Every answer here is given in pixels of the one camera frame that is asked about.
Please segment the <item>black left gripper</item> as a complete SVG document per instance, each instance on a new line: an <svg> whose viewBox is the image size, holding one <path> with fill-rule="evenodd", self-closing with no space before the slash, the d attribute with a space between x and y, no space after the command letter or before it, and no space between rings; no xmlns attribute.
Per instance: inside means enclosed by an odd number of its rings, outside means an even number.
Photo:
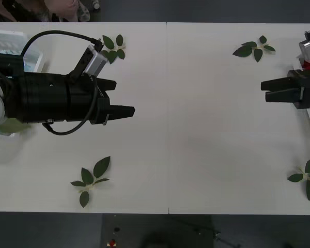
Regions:
<svg viewBox="0 0 310 248"><path fill-rule="evenodd" d="M103 124L106 120L117 120L133 117L135 108L132 106L110 105L107 91L115 90L116 81L100 79L90 75L83 75L77 83L69 84L70 103L66 121L81 121L91 106L95 86L97 83L97 99L90 117L87 119L92 125Z"/></svg>

